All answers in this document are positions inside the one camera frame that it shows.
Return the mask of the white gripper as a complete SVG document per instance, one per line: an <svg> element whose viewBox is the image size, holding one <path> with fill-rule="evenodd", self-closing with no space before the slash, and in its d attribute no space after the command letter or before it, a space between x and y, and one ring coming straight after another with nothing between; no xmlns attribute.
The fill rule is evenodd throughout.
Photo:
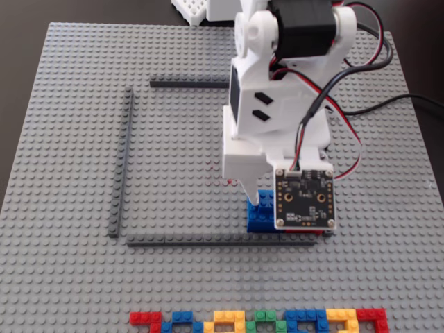
<svg viewBox="0 0 444 333"><path fill-rule="evenodd" d="M259 203L259 178L272 166L291 165L298 126L333 74L324 57L282 64L288 72L274 75L267 59L232 59L229 103L223 111L222 174L240 182L252 205Z"/></svg>

